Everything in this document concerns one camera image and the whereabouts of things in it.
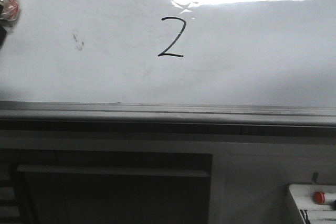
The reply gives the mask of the black gripper with red part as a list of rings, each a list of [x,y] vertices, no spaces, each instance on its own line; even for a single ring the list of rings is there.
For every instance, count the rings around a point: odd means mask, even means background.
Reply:
[[[8,27],[12,27],[19,17],[19,0],[1,0],[1,47],[7,37]]]

